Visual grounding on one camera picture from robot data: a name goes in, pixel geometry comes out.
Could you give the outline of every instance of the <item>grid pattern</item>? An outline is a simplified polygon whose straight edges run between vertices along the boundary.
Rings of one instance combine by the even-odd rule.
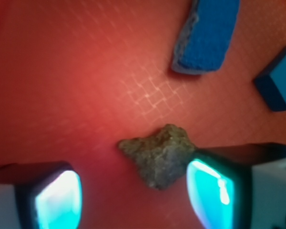
[[[286,45],[286,0],[241,1],[223,67],[170,70],[190,0],[10,0],[0,17],[0,163],[70,161],[80,228],[200,228],[185,178],[147,188],[120,139],[166,123],[200,147],[286,144],[252,80]]]

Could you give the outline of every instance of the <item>red surface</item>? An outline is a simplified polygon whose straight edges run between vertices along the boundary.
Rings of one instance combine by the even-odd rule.
[[[189,0],[0,1],[0,163],[67,160],[80,228],[201,228],[185,178],[149,189],[116,143],[166,123],[198,146],[286,144],[252,79],[286,45],[286,0],[242,0],[221,70],[170,70]]]

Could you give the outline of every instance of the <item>glowing cyan light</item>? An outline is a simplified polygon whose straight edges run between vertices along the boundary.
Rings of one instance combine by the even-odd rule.
[[[187,167],[187,190],[192,207],[205,228],[233,227],[233,181],[195,159]]]
[[[35,198],[40,229],[75,229],[81,219],[82,187],[74,171],[64,171]]]

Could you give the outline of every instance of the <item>blue block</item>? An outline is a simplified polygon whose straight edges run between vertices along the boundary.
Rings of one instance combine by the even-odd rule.
[[[286,47],[254,83],[272,111],[286,111]]]
[[[186,74],[218,70],[229,48],[239,0],[193,0],[174,49],[172,69]]]

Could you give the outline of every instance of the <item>blue foam block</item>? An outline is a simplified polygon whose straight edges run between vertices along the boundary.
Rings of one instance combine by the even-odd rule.
[[[193,0],[174,49],[172,69],[187,74],[218,70],[234,31],[239,0]]]
[[[286,111],[286,47],[254,83],[272,111]]]

